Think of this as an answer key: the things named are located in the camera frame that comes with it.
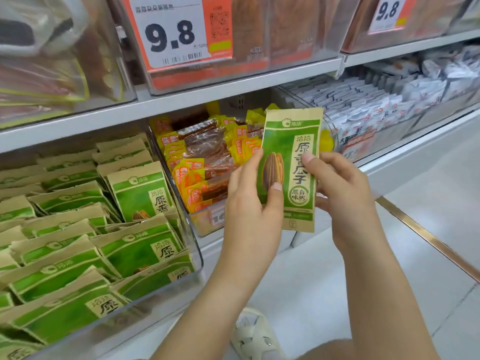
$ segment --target hand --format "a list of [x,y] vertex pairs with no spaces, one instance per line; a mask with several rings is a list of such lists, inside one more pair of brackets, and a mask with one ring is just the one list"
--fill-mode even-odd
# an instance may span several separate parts
[[327,197],[316,197],[315,205],[332,218],[333,241],[340,252],[386,242],[367,175],[337,152],[322,152],[320,159],[305,153],[302,162]]
[[283,190],[275,183],[262,207],[257,194],[259,149],[230,176],[225,206],[225,235],[217,268],[238,286],[253,292],[272,263],[280,245]]

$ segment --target brass floor trim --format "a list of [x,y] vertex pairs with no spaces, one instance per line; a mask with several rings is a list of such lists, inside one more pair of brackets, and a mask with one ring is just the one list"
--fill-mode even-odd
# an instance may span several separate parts
[[480,283],[480,271],[475,268],[472,264],[462,258],[459,254],[452,250],[447,244],[441,242],[437,237],[432,235],[426,229],[424,229],[418,222],[408,216],[405,212],[400,210],[396,205],[390,202],[385,197],[380,197],[377,199],[379,205],[381,205],[384,209],[390,212],[393,216],[398,218],[402,221],[405,225],[407,225],[412,231],[414,231],[418,236],[420,236],[423,240],[428,242],[431,246],[433,246],[436,250],[441,252],[444,256],[446,256],[452,263],[462,269],[465,273],[467,273],[471,278],[473,278],[477,283]]

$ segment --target fingernail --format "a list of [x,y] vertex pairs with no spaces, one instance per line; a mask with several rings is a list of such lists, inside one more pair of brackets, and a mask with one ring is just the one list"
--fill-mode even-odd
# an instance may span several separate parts
[[315,155],[313,155],[309,151],[304,152],[303,155],[301,156],[302,162],[305,163],[305,164],[310,162],[313,158],[315,158]]
[[272,187],[273,187],[274,190],[283,191],[283,186],[279,182],[273,183]]

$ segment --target barcode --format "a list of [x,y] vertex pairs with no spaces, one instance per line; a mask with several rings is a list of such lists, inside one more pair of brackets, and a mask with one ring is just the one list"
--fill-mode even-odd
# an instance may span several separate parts
[[202,58],[202,52],[189,53],[187,55],[178,55],[171,58],[163,58],[163,64],[169,66],[171,64],[178,64],[188,62],[190,60],[199,60]]

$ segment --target person's right hand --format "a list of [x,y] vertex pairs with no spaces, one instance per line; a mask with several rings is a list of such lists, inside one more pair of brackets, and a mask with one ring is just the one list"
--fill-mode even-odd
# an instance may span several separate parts
[[302,162],[327,197],[316,197],[315,205],[332,218],[333,241],[340,252],[386,241],[367,175],[337,152],[322,152],[320,159],[304,153]]

